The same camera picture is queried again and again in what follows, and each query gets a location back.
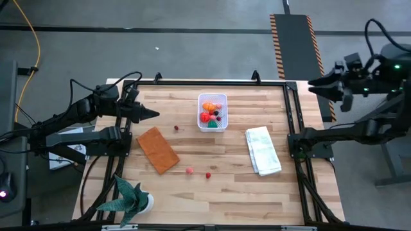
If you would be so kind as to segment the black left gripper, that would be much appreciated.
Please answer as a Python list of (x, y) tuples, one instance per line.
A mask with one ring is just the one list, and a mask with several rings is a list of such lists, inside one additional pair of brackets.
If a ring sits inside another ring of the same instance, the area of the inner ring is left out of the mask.
[(136, 95), (129, 94), (119, 100), (119, 115), (131, 120), (133, 123), (139, 123), (154, 117), (160, 116), (160, 113), (146, 108), (136, 101)]

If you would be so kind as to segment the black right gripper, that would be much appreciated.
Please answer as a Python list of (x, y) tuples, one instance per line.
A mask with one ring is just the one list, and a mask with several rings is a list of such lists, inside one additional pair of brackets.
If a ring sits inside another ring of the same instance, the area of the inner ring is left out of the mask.
[(318, 96), (333, 102), (342, 101), (344, 94), (369, 94), (366, 86), (367, 76), (364, 73), (363, 64), (358, 53), (352, 53), (344, 57), (343, 61), (335, 62), (335, 71), (330, 71), (323, 77), (310, 80), (308, 90)]

